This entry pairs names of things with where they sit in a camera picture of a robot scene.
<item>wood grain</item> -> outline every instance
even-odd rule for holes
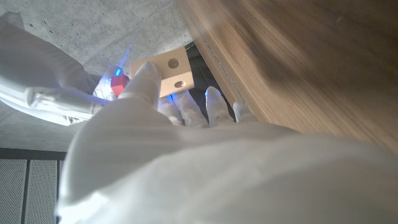
[[[395,1],[178,0],[230,103],[398,153]]]

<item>perforated metal panel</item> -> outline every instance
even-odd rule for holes
[[[26,162],[0,159],[0,223],[21,223]]]
[[[25,223],[55,223],[57,162],[30,161]]]

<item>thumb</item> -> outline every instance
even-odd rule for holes
[[[157,109],[162,78],[154,62],[146,62],[127,84],[119,99],[142,98]]]

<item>white cloth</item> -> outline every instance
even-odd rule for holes
[[[56,46],[26,32],[22,17],[0,17],[0,101],[46,121],[90,119],[109,101],[92,96],[96,83]]]
[[[206,125],[187,93],[179,99],[190,106],[177,97],[156,110],[159,88],[146,63],[76,134],[60,184],[62,223],[398,223],[391,152],[255,122],[240,103],[233,123],[214,88],[212,128],[198,128]]]

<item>gloved hand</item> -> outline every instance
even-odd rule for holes
[[[76,134],[62,223],[397,223],[393,154],[251,122],[240,103],[233,123],[212,87],[208,125],[188,92],[160,101],[159,92],[147,62]]]

